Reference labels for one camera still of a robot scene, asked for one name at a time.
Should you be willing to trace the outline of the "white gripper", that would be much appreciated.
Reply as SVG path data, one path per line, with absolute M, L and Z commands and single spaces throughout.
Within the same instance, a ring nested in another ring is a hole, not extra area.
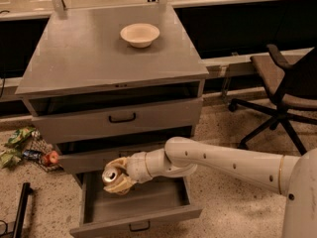
M 109 193 L 124 195 L 137 183 L 144 183 L 148 180 L 148 170 L 146 167 L 146 153 L 139 152 L 128 159 L 119 158 L 111 161 L 105 166 L 107 175 L 119 175 L 114 178 L 104 178 L 104 190 Z

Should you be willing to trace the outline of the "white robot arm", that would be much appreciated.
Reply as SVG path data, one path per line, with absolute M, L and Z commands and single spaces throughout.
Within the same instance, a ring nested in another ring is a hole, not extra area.
M 124 194 L 135 184 L 156 177 L 186 177 L 194 173 L 198 166 L 213 168 L 285 196 L 282 238 L 316 238 L 316 149 L 296 157 L 213 146 L 173 137 L 158 150 L 138 152 L 111 161 L 104 168 L 102 180 L 107 192 Z

